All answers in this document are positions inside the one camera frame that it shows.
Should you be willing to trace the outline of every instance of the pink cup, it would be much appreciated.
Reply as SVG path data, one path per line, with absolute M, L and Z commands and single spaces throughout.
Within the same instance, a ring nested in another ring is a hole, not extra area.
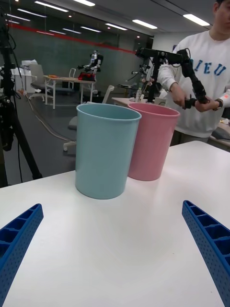
M 142 181 L 160 178 L 180 113 L 164 106 L 131 103 L 142 115 L 128 176 Z

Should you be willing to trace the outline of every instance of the cup rim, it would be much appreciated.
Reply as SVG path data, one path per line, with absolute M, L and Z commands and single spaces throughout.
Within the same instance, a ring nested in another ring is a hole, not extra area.
M 92 114 L 89 114 L 89 113 L 87 113 L 87 112 L 84 112 L 84 111 L 82 111 L 80 108 L 81 108 L 81 106 L 85 106 L 85 105 L 87 105 L 87 104 L 81 104 L 81 105 L 79 105 L 79 106 L 77 106 L 77 111 L 78 112 L 80 112 L 80 113 L 83 113 L 83 114 L 86 114 L 86 115 L 88 115 L 88 116 L 90 116 L 90 117 L 94 117 L 94 118 L 100 118 L 101 120 L 103 119 L 103 120 L 109 120 L 109 121 L 138 121 L 138 120 L 140 120 L 141 118 L 142 118 L 142 115 L 138 112 L 138 111 L 136 111 L 136 110 L 133 110 L 133 109 L 129 109 L 129 108 L 127 108 L 127 107 L 124 107 L 124 106 L 115 106 L 115 105 L 109 105 L 109 104 L 97 104 L 98 106 L 112 106 L 112 107 L 118 107 L 118 108 L 123 108 L 123 109 L 126 109 L 126 110 L 130 110 L 130 111 L 132 111 L 132 112 L 136 112 L 137 114 L 138 114 L 138 118 L 129 118 L 129 119 L 119 119 L 119 118 L 106 118 L 106 117 L 101 117 L 101 116 L 97 116 L 97 115 L 92 115 Z
M 166 108 L 166 109 L 170 109 L 172 110 L 173 112 L 175 112 L 175 114 L 157 114 L 157 113 L 151 113 L 151 112 L 148 112 L 148 111 L 142 111 L 142 110 L 136 110 L 133 105 L 143 105 L 143 103 L 135 103 L 135 102 L 132 102 L 131 104 L 129 104 L 129 108 L 131 108 L 132 110 L 135 110 L 136 112 L 143 112 L 144 114 L 151 114 L 151 115 L 157 115 L 159 117 L 170 117 L 170 118 L 176 118 L 176 117 L 179 117 L 180 116 L 180 112 L 170 108 L 170 107 L 165 107 L 165 106 L 159 106 L 159 105 L 152 105 L 152 106 L 156 106 L 156 107 L 159 107 L 159 108 Z

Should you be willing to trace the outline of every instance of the tripod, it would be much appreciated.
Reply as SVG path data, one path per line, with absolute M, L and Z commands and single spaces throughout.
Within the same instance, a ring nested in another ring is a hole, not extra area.
M 11 96 L 15 95 L 11 69 L 15 68 L 15 66 L 12 64 L 10 57 L 13 50 L 9 43 L 9 29 L 5 23 L 6 18 L 7 16 L 1 10 L 0 53 L 4 59 L 4 67 L 1 71 L 1 76 L 3 77 L 1 80 L 3 95 L 0 96 L 0 188 L 8 186 L 3 150 L 11 150 L 14 134 L 18 139 L 20 148 L 32 172 L 33 179 L 35 180 L 42 178 L 28 141 L 25 137 L 24 131 L 19 122 L 13 102 L 11 101 Z

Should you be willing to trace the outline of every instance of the person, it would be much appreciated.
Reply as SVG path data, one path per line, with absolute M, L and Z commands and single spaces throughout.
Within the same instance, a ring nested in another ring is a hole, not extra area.
M 181 67 L 162 65 L 158 82 L 169 91 L 166 106 L 180 112 L 171 146 L 199 140 L 207 142 L 218 127 L 225 107 L 230 107 L 230 0 L 214 3 L 214 25 L 210 31 L 189 36 L 176 49 L 189 48 L 193 68 L 203 84 L 208 103 L 198 101 L 184 110 L 184 100 L 195 98 L 192 82 L 182 74 Z

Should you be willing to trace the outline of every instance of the robot arm controller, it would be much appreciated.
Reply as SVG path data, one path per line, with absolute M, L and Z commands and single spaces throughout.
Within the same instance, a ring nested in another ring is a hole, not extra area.
M 154 65 L 154 70 L 152 78 L 154 79 L 154 81 L 152 82 L 152 86 L 149 91 L 148 102 L 153 101 L 160 66 L 162 64 L 168 63 L 169 65 L 174 65 L 174 64 L 181 65 L 183 76 L 185 78 L 190 78 L 192 81 L 193 91 L 196 99 L 190 98 L 188 100 L 185 100 L 185 109 L 190 109 L 192 106 L 195 106 L 196 100 L 198 100 L 202 104 L 208 103 L 205 89 L 202 83 L 198 80 L 198 78 L 195 75 L 195 72 L 193 70 L 193 64 L 188 56 L 187 49 L 179 50 L 175 54 L 160 50 L 139 48 L 136 52 L 136 55 L 142 59 L 153 58 L 152 63 Z

